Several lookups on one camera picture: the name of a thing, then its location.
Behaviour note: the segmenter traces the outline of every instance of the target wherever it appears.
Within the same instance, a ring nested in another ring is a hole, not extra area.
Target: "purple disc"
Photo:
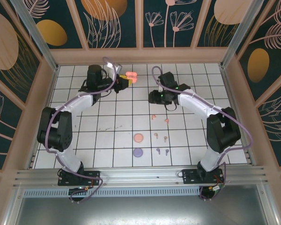
[[[136,148],[133,150],[133,155],[137,158],[141,157],[142,156],[142,149],[140,148]]]

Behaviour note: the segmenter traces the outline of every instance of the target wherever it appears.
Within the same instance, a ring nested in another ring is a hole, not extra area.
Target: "white grid floor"
[[[181,106],[173,112],[163,105],[148,102],[148,94],[157,89],[151,69],[158,65],[170,71],[176,81],[191,86],[200,96],[223,108],[230,106],[217,64],[133,64],[121,71],[138,74],[137,83],[119,94],[114,91],[82,112],[75,120],[72,146],[85,168],[196,165],[207,150],[206,123]],[[51,107],[73,98],[87,76],[88,66],[62,66],[59,71]],[[136,143],[133,136],[141,133],[144,140]],[[140,158],[134,148],[142,148]],[[246,164],[243,150],[230,152],[223,158],[227,164]],[[60,168],[54,154],[39,145],[33,168]]]

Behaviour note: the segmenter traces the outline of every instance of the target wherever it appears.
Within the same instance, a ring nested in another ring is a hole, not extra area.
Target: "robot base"
[[[214,176],[217,176],[221,182],[224,182],[223,171],[220,168],[206,172],[204,179],[199,176],[197,169],[182,170],[184,184],[216,184],[217,179]]]
[[[89,177],[100,177],[100,171],[84,171],[83,164],[81,163],[78,174]],[[58,173],[58,186],[98,186],[98,180],[91,180],[76,176],[70,172],[60,170]]]

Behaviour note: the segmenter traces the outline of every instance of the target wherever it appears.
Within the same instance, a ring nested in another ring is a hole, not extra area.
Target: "pink disc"
[[[135,134],[134,135],[134,141],[137,143],[142,142],[142,140],[144,140],[144,136],[142,134]]]

